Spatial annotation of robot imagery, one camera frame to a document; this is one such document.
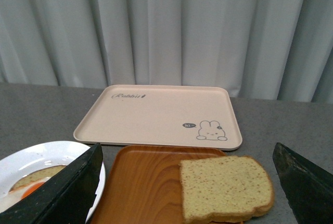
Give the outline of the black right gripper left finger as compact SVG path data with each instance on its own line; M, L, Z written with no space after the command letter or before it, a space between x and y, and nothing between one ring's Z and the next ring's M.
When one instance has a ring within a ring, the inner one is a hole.
M103 190L103 151L97 143L1 212L1 223L86 223Z

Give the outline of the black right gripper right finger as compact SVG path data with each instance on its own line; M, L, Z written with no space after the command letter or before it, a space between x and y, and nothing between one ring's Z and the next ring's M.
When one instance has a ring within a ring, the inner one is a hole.
M273 162L298 223L332 223L332 174L276 143Z

